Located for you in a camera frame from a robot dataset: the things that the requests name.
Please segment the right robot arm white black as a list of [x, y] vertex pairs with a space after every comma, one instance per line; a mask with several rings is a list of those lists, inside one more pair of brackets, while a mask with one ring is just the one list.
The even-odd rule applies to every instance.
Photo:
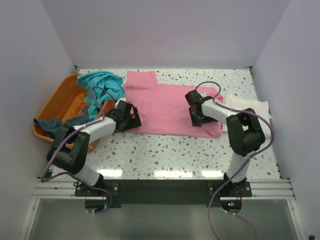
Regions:
[[222, 189], [227, 196], [235, 196], [241, 190], [240, 184], [244, 184], [247, 179], [250, 154], [256, 153], [266, 140], [258, 115], [252, 108], [234, 109], [212, 96], [201, 96], [197, 90], [188, 92], [185, 99], [194, 127], [213, 122], [221, 122], [227, 126], [233, 154], [230, 166], [224, 174]]

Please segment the pink t shirt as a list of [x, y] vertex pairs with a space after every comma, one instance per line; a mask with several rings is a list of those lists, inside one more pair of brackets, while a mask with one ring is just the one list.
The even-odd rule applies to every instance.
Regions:
[[141, 126], [129, 133], [200, 138], [219, 138], [223, 133], [220, 122], [192, 125], [185, 95], [194, 86], [158, 83], [155, 71], [129, 70], [123, 88], [141, 121]]

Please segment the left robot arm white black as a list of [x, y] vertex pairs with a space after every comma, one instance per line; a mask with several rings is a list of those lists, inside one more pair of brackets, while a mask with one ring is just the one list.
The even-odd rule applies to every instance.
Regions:
[[141, 126], [138, 108], [122, 99], [94, 121], [76, 126], [64, 124], [49, 148], [45, 169], [51, 165], [62, 169], [64, 174], [84, 182], [92, 196], [99, 196], [104, 190], [103, 177], [86, 163], [89, 145], [102, 137]]

